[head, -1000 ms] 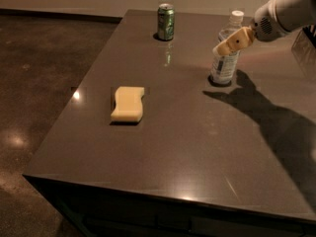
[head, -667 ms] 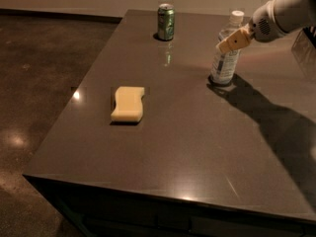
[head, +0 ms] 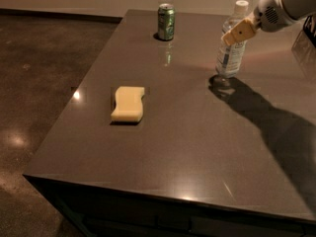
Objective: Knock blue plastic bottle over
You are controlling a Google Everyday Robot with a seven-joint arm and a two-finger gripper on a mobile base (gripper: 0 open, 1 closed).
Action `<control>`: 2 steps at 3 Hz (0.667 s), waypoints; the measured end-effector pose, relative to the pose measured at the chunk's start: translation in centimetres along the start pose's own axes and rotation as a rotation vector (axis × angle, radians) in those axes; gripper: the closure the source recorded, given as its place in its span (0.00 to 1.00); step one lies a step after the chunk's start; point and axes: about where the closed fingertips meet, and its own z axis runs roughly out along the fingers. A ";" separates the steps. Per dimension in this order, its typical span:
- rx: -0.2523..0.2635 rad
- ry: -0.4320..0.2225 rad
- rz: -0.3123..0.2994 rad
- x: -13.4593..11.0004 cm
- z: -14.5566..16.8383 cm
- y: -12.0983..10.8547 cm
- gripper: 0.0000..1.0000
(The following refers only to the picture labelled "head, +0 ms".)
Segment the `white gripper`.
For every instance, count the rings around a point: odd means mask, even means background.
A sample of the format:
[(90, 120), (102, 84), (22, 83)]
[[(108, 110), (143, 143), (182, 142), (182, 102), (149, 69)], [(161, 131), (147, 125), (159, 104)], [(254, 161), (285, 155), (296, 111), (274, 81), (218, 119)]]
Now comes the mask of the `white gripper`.
[(255, 18), (246, 17), (240, 21), (228, 19), (225, 22), (228, 29), (221, 40), (226, 45), (233, 45), (253, 38), (259, 28), (274, 33), (295, 23), (285, 10), (282, 0), (260, 0), (253, 14)]

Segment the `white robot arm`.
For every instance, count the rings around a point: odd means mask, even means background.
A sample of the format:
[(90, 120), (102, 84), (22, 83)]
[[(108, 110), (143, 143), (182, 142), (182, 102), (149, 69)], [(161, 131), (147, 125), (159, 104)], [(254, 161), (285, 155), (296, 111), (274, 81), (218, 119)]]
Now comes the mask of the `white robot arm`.
[(277, 32), (316, 13), (316, 0), (259, 0), (253, 12), (221, 38), (227, 45), (251, 39), (257, 30)]

